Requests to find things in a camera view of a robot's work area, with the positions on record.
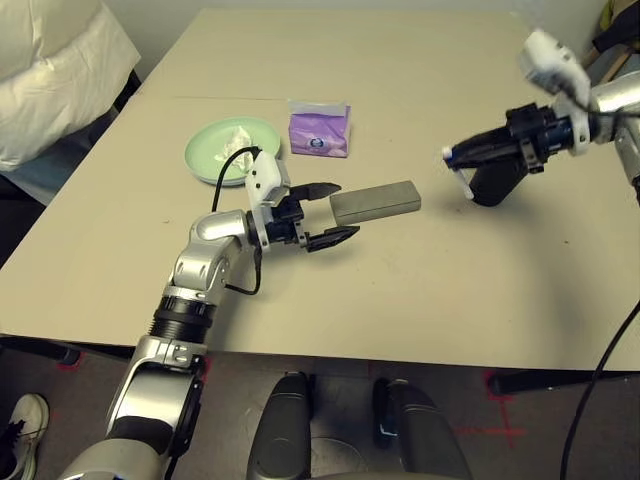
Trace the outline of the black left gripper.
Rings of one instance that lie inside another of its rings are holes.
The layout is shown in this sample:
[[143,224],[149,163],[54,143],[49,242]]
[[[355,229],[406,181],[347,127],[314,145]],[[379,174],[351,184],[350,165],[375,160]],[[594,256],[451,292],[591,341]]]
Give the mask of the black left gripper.
[[304,212],[301,201],[315,201],[341,190],[331,182],[312,182],[291,187],[277,206],[269,207],[270,219],[265,222],[270,243],[296,243],[312,253],[334,247],[359,232],[359,226],[336,226],[317,235],[308,235],[302,227]]

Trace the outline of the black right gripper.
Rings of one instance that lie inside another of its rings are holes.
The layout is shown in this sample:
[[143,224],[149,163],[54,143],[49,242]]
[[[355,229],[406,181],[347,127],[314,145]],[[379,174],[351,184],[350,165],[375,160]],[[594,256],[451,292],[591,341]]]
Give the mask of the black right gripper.
[[568,116],[530,103],[506,111],[506,126],[476,134],[452,147],[458,168],[524,161],[529,173],[542,173],[548,159],[574,146]]

